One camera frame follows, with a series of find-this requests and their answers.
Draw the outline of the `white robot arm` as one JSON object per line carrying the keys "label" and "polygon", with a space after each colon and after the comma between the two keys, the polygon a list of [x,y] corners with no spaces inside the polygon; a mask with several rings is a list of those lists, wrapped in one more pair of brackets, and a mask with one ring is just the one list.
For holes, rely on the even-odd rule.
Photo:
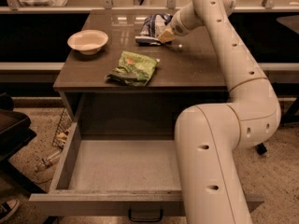
{"label": "white robot arm", "polygon": [[230,23],[235,0],[192,0],[159,39],[165,43],[206,27],[230,95],[224,104],[193,105],[175,126],[187,224],[252,224],[233,151],[261,144],[277,130],[278,98]]}

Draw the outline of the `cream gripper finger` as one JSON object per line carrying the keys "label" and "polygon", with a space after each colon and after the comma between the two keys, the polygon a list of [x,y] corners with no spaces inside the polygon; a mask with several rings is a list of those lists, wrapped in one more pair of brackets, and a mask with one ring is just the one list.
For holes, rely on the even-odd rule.
{"label": "cream gripper finger", "polygon": [[176,38],[175,33],[171,28],[165,28],[158,36],[158,40],[161,43],[171,42]]}

